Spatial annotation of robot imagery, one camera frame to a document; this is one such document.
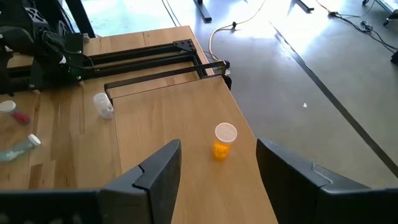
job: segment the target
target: black metal rail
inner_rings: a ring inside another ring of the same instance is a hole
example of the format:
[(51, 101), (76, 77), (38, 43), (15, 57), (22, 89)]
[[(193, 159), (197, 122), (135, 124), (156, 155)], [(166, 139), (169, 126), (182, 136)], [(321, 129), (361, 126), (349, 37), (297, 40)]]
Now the black metal rail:
[[(68, 44), (67, 42), (66, 46), (70, 46), (68, 48), (68, 52), (79, 52), (77, 49), (82, 49), (80, 41), (76, 38), (73, 39), (72, 44)], [(208, 76), (206, 72), (207, 68), (216, 67), (221, 68), (221, 76), (224, 77), (228, 87), (231, 88), (230, 78), (226, 78), (224, 75), (225, 70), (229, 67), (229, 62), (219, 61), (205, 65), (202, 64), (192, 40), (179, 40), (169, 44), (94, 55), (90, 57), (90, 60), (92, 60), (94, 65), (93, 68), (83, 68), (84, 66), (87, 67), (89, 64), (87, 61), (83, 62), (81, 58), (80, 60), (77, 60), (76, 56), (78, 54), (79, 53), (74, 53), (69, 55), (70, 59), (73, 59), (76, 64), (73, 66), (66, 66), (66, 68), (63, 65), (61, 68), (56, 68), (57, 72), (54, 72), (54, 69), (42, 69), (37, 62), (34, 62), (31, 67), (9, 69), (9, 77), (13, 84), (12, 89), (14, 91), (24, 91), (58, 88), (61, 85), (71, 85), (73, 83), (78, 83), (92, 78), (107, 77), (120, 73), (135, 72), (148, 68), (156, 68), (183, 62), (191, 62), (193, 66), (108, 83), (105, 84), (104, 88), (107, 90), (108, 88), (130, 85), (133, 83), (169, 77), (187, 72), (197, 72), (198, 77), (202, 79)]]

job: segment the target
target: black metal frame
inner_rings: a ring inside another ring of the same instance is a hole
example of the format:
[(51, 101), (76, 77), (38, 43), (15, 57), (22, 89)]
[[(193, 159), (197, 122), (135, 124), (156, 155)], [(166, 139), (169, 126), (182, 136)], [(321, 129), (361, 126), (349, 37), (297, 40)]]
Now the black metal frame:
[[(90, 38), (95, 38), (94, 30), (91, 26), (90, 20), (87, 16), (85, 8), (81, 0), (65, 0), (69, 10), (79, 28), (80, 33), (88, 34)], [(45, 20), (54, 28), (57, 29), (58, 22), (62, 21), (70, 31), (73, 30), (67, 21), (67, 15), (64, 15), (58, 0), (35, 0), (36, 8), (45, 17)]]
[(301, 6), (301, 8), (306, 12), (306, 13), (310, 13), (312, 12), (315, 8), (314, 7), (310, 7), (307, 5), (306, 2), (304, 2), (304, 0), (296, 0), (299, 4), (299, 6)]
[[(69, 34), (67, 38), (65, 48), (69, 52), (77, 52), (83, 47), (83, 36), (81, 34)], [(78, 54), (70, 54), (69, 57), (74, 65), (79, 67), (88, 66), (88, 62), (83, 62)], [(71, 83), (78, 83), (91, 78), (106, 77), (110, 75), (117, 75), (120, 73), (134, 72), (138, 70), (161, 67), (164, 65), (170, 65), (182, 62), (191, 62), (192, 67), (180, 68), (168, 72), (161, 72), (152, 75), (146, 75), (143, 77), (130, 78), (127, 80), (121, 80), (117, 82), (107, 83), (104, 85), (104, 90), (108, 94), (108, 89), (116, 88), (124, 85), (131, 85), (134, 83), (145, 82), (158, 78), (171, 77), (173, 75), (197, 72), (199, 79), (206, 78), (208, 76), (207, 68), (221, 68), (221, 76), (224, 78), (227, 86), (231, 89), (231, 79), (225, 75), (226, 69), (229, 67), (227, 61), (217, 61), (208, 64), (202, 64), (197, 50), (192, 40), (179, 40), (170, 44), (155, 45), (150, 47), (144, 47), (140, 49), (124, 50), (120, 52), (113, 52), (102, 55), (94, 55), (89, 57), (95, 66), (92, 69), (68, 67), (67, 73), (61, 75), (66, 77), (62, 80), (63, 85), (70, 85)], [(42, 80), (44, 74), (54, 73), (54, 70), (44, 71), (37, 63), (34, 63), (32, 67), (25, 68), (12, 68), (9, 70), (10, 79), (23, 80), (18, 84), (18, 88), (14, 88), (15, 91), (23, 90), (40, 90), (42, 88), (57, 88), (59, 85), (49, 83)]]

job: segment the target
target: small plastic container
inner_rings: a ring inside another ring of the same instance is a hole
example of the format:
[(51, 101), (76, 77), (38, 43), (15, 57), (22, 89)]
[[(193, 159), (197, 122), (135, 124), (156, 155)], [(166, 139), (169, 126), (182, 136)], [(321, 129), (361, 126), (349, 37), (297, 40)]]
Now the small plastic container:
[(224, 160), (238, 136), (236, 128), (229, 123), (221, 123), (215, 129), (216, 139), (213, 146), (213, 155), (217, 160)]
[(0, 153), (0, 161), (9, 162), (13, 159), (23, 155), (25, 152), (29, 152), (34, 149), (36, 146), (41, 144), (38, 137), (34, 134), (28, 135), (28, 137), (22, 142), (18, 143), (14, 147), (8, 149), (5, 152)]
[(15, 102), (12, 100), (0, 103), (0, 112), (9, 114), (21, 125), (27, 125), (30, 123), (29, 116), (19, 110)]
[(105, 119), (113, 118), (113, 106), (105, 93), (97, 93), (93, 97), (93, 103), (98, 113)]

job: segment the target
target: floor stripe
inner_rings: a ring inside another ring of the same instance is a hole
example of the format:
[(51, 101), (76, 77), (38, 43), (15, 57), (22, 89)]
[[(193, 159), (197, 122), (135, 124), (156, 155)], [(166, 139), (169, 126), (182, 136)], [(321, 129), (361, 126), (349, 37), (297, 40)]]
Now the floor stripe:
[(365, 131), (365, 129), (355, 120), (355, 118), (348, 112), (348, 110), (340, 103), (334, 94), (326, 87), (325, 84), (317, 77), (311, 68), (304, 62), (303, 58), (293, 49), (293, 47), (285, 40), (283, 35), (274, 27), (276, 35), (275, 38), (288, 51), (292, 58), (301, 66), (304, 72), (312, 79), (312, 81), (319, 87), (322, 93), (329, 99), (335, 108), (343, 115), (361, 138), (368, 144), (374, 153), (383, 161), (383, 163), (391, 170), (391, 172), (398, 178), (398, 166), (394, 161), (382, 150), (379, 144)]

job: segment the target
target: table leg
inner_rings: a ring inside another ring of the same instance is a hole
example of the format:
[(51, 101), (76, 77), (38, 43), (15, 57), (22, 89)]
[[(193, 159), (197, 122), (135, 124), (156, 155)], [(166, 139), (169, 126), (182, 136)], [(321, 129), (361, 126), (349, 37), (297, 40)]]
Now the table leg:
[(201, 16), (205, 20), (205, 22), (211, 22), (211, 16), (206, 9), (206, 6), (203, 4), (203, 0), (193, 0), (195, 4), (198, 6)]

